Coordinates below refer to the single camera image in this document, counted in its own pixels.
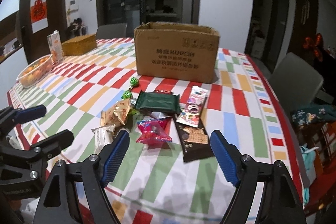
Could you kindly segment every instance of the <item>fruit basket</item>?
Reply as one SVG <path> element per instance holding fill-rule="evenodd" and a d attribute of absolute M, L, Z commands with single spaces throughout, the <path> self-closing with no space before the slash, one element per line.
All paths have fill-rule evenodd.
<path fill-rule="evenodd" d="M 29 88 L 41 81 L 53 69 L 53 62 L 51 57 L 52 55 L 49 54 L 31 63 L 28 67 L 20 72 L 17 80 L 19 80 L 25 88 Z"/>

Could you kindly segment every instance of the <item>open cardboard box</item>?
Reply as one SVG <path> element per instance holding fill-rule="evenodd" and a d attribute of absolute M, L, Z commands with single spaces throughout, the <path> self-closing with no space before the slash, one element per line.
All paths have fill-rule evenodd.
<path fill-rule="evenodd" d="M 139 75 L 213 83 L 219 33 L 192 24 L 149 22 L 134 30 Z"/>

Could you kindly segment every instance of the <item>colorful tablecloth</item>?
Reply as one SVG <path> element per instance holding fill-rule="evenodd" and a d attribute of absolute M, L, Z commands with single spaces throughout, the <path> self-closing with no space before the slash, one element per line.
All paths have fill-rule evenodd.
<path fill-rule="evenodd" d="M 257 161 L 282 160 L 302 192 L 285 117 L 268 83 L 247 56 L 220 48 L 217 81 L 200 84 L 137 75 L 131 38 L 98 40 L 97 44 L 97 49 L 83 56 L 66 57 L 36 86 L 23 89 L 17 83 L 7 94 L 9 104 L 16 108 L 44 104 L 48 110 L 45 117 L 16 127 L 25 149 L 61 130 L 73 132 L 72 146 L 49 161 L 49 171 L 59 159 L 83 161 L 94 152 L 91 129 L 100 125 L 101 110 L 120 100 L 135 76 L 140 86 L 133 89 L 134 97 L 140 90 L 171 90 L 186 103 L 193 85 L 209 90 L 202 114 L 207 132 L 221 130 L 229 143 Z M 173 122 L 168 124 L 173 139 L 170 149 L 148 149 L 136 143 L 140 135 L 136 122 L 143 118 L 135 116 L 126 125 L 130 146 L 114 182 L 106 188 L 121 223 L 218 223 L 235 188 L 225 180 L 216 159 L 183 163 Z M 81 203 L 88 208 L 82 184 L 77 188 Z M 263 184 L 258 183 L 248 223 L 255 220 L 262 190 Z"/>

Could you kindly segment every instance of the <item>gray chair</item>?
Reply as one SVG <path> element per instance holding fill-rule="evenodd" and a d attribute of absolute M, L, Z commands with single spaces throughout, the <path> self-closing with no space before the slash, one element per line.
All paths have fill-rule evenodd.
<path fill-rule="evenodd" d="M 286 114 L 310 104 L 322 87 L 323 77 L 306 61 L 289 52 L 269 78 Z"/>
<path fill-rule="evenodd" d="M 98 27 L 96 39 L 126 37 L 127 23 L 102 25 Z"/>

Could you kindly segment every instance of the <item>wooden box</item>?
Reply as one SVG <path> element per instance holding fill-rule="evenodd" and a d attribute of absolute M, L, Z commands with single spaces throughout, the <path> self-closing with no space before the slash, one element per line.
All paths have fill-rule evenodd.
<path fill-rule="evenodd" d="M 62 43 L 63 54 L 66 55 L 83 55 L 97 48 L 96 35 L 87 34 L 71 38 Z"/>

